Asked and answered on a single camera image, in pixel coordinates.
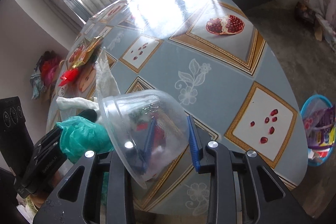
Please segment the fruit pattern tablecloth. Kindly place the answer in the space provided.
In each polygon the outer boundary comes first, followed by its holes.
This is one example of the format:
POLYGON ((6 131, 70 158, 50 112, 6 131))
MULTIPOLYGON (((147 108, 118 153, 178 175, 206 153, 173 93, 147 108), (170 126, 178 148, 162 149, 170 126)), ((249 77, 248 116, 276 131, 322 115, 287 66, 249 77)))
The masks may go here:
POLYGON ((61 70, 95 38, 122 94, 161 90, 212 141, 255 151, 292 193, 307 142, 289 81, 257 27, 232 0, 118 0, 80 30, 61 70))

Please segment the red foil wrapper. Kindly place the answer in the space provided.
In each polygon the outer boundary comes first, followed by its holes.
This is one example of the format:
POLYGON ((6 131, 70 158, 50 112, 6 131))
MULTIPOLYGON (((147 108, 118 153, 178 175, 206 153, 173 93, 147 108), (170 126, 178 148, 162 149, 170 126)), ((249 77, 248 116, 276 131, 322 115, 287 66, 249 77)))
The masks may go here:
POLYGON ((68 85, 74 82, 78 78, 79 74, 80 74, 79 68, 67 70, 60 76, 59 86, 68 85))

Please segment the clear plastic bowl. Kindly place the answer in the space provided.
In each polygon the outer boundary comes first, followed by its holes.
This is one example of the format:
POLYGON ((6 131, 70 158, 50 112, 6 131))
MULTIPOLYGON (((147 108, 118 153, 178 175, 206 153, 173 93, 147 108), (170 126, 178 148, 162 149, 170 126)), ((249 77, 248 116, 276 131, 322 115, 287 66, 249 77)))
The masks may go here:
POLYGON ((134 181, 143 189, 184 152, 189 124, 183 107, 155 89, 118 96, 97 95, 109 138, 134 181))

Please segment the floor trash pile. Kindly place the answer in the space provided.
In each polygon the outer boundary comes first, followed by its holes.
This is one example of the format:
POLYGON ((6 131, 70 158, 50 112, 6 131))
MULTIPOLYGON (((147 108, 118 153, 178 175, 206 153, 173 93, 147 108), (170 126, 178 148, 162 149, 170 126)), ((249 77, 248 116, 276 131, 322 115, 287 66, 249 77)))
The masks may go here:
POLYGON ((335 52, 335 0, 303 0, 297 2, 294 17, 304 26, 312 28, 315 39, 325 40, 335 52))

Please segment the purple snack wrapper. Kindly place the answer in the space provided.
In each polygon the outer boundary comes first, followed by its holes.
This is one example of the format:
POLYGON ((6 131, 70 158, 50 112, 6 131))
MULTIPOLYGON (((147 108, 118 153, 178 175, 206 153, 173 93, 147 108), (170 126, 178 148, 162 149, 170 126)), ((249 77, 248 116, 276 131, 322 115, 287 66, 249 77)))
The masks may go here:
POLYGON ((325 114, 318 125, 307 137, 307 145, 310 149, 327 149, 335 143, 335 106, 326 109, 325 114))

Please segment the clear flower print bag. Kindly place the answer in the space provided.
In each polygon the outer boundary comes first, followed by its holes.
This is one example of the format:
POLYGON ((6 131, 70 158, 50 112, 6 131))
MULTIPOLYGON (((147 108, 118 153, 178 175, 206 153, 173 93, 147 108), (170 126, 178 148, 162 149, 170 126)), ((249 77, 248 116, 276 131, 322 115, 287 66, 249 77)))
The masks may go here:
POLYGON ((328 100, 319 94, 315 94, 306 100, 300 113, 307 137, 318 125, 327 108, 329 108, 328 100))

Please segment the green plastic bag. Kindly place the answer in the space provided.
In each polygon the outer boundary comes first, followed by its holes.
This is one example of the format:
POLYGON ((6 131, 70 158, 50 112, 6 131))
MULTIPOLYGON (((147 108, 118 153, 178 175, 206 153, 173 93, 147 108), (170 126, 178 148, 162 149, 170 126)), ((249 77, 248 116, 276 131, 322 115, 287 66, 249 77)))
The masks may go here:
POLYGON ((91 150, 100 154, 114 150, 105 127, 84 117, 69 117, 65 121, 57 122, 56 126, 62 131, 60 149, 72 164, 75 164, 86 151, 91 150))

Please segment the white red snack bag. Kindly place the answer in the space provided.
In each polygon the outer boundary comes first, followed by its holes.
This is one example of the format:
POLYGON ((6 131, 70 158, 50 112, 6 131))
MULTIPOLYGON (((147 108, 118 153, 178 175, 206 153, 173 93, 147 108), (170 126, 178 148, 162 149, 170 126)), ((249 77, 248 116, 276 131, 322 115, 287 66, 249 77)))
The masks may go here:
POLYGON ((308 149, 308 159, 310 162, 322 163, 326 160, 330 149, 308 149))

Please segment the gold biscuit packet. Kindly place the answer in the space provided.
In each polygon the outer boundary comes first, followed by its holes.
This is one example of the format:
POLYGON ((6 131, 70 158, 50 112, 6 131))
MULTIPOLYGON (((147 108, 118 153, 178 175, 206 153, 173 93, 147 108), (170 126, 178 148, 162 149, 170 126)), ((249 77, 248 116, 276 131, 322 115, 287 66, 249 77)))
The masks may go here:
POLYGON ((80 55, 75 59, 74 63, 72 64, 71 68, 79 68, 85 65, 92 54, 94 53, 95 49, 99 47, 102 43, 104 38, 102 36, 96 36, 80 53, 80 55))

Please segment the blue plastic trash basket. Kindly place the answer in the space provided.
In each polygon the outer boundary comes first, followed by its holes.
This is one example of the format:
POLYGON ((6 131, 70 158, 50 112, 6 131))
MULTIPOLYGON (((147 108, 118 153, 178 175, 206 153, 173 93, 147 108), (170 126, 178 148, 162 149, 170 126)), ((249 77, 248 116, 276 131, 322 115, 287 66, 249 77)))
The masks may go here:
POLYGON ((314 94, 300 111, 307 139, 308 165, 322 165, 335 149, 335 104, 314 94))

